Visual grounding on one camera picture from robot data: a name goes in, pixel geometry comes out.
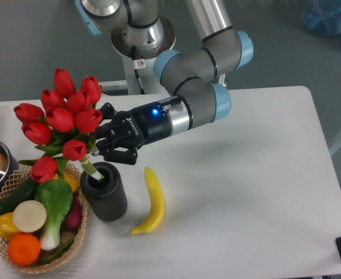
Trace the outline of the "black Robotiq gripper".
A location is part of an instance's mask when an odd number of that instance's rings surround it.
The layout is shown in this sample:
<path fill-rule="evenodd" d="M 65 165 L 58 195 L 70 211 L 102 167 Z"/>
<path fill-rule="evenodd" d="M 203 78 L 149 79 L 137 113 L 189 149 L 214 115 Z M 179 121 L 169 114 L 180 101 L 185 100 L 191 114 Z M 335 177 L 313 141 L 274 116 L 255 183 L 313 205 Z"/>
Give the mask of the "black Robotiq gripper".
<path fill-rule="evenodd" d="M 137 148 L 162 140 L 171 134 L 170 118 L 162 103 L 148 103 L 128 111 L 117 112 L 111 103 L 104 103 L 99 111 L 102 120 L 111 120 L 94 131 L 95 138 L 109 138 L 96 142 L 90 151 L 106 162 L 135 165 Z"/>

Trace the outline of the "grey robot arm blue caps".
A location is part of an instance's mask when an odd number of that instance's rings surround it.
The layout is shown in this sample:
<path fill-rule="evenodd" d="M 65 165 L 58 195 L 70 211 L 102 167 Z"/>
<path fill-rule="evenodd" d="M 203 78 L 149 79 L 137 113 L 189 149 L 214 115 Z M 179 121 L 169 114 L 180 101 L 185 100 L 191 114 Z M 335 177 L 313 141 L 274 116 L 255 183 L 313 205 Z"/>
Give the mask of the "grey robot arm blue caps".
<path fill-rule="evenodd" d="M 144 145 L 226 117 L 232 107 L 224 74 L 248 63 L 250 37 L 235 31 L 222 1 L 187 1 L 202 42 L 189 55 L 174 49 L 172 23 L 159 13 L 158 1 L 76 1 L 91 34 L 108 33 L 122 57 L 125 80 L 102 83 L 104 91 L 133 94 L 167 92 L 168 97 L 117 112 L 101 108 L 106 123 L 95 132 L 94 156 L 135 164 Z"/>

